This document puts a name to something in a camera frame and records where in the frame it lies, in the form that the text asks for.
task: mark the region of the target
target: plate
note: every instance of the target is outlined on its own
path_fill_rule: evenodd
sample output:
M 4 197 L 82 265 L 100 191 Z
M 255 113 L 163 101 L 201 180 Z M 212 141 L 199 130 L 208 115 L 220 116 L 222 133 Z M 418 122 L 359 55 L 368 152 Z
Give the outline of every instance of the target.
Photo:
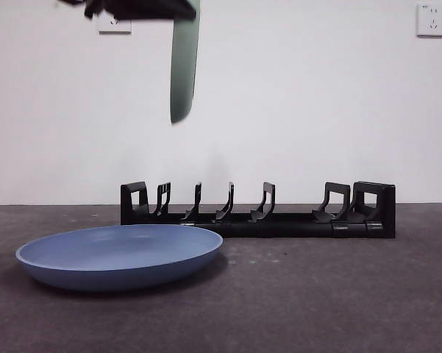
M 214 259 L 222 237 L 207 229 L 144 224 L 83 229 L 16 251 L 32 277 L 58 288 L 114 291 L 180 279 Z

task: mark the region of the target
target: gray floor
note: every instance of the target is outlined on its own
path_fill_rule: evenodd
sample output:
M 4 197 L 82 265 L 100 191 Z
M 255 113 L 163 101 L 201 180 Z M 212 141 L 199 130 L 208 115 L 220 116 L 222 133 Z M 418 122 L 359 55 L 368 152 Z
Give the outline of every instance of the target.
M 0 207 L 0 352 L 442 352 L 442 204 L 397 210 L 396 240 L 228 239 L 182 281 L 84 295 L 14 251 L 118 208 Z

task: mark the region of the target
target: dish rack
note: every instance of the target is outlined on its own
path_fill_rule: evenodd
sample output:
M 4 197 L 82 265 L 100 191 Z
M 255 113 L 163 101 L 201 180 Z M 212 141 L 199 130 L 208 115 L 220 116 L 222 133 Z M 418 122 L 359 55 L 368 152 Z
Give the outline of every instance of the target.
M 184 224 L 212 230 L 224 238 L 395 238 L 396 189 L 394 185 L 375 182 L 349 185 L 327 182 L 321 205 L 310 213 L 275 212 L 276 186 L 263 183 L 260 204 L 249 213 L 233 212 L 234 184 L 229 183 L 227 203 L 214 213 L 200 212 L 202 184 L 194 191 L 194 205 L 184 213 L 171 213 L 171 183 L 158 185 L 157 206 L 149 211 L 145 182 L 121 185 L 121 224 Z M 132 204 L 132 193 L 139 202 Z M 330 193 L 343 195 L 337 213 L 329 213 Z M 376 195 L 376 204 L 365 204 L 365 194 Z

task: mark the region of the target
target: white wall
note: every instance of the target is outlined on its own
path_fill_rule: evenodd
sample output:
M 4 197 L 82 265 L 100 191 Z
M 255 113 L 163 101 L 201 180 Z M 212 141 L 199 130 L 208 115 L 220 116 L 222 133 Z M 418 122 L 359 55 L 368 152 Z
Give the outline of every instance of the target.
M 204 0 L 196 96 L 171 126 L 170 21 L 99 36 L 81 8 L 0 0 L 0 204 L 319 202 L 327 180 L 442 202 L 442 39 L 416 1 Z

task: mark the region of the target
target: wall outlet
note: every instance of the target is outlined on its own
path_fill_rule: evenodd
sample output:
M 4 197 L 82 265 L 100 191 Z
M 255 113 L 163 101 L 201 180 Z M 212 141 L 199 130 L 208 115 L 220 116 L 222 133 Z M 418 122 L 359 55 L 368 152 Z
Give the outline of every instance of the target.
M 422 3 L 417 9 L 417 35 L 442 37 L 442 3 Z
M 118 21 L 106 11 L 100 12 L 97 22 L 100 34 L 128 35 L 131 33 L 131 21 Z

